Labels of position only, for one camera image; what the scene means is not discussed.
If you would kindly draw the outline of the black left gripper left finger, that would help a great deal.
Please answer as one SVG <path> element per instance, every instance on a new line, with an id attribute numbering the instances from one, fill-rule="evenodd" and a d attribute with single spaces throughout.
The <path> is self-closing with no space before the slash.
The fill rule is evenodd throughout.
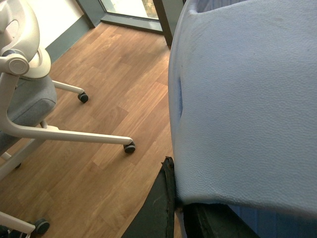
<path id="1" fill-rule="evenodd" d="M 166 157 L 143 206 L 122 237 L 174 237 L 175 191 L 174 161 Z"/>

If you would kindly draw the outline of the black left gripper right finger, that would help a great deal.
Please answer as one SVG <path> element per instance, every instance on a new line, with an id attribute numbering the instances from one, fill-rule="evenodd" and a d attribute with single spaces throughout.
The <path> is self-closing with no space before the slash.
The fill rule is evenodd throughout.
<path id="1" fill-rule="evenodd" d="M 188 238 L 257 238 L 258 235 L 225 204 L 192 203 L 183 207 Z"/>

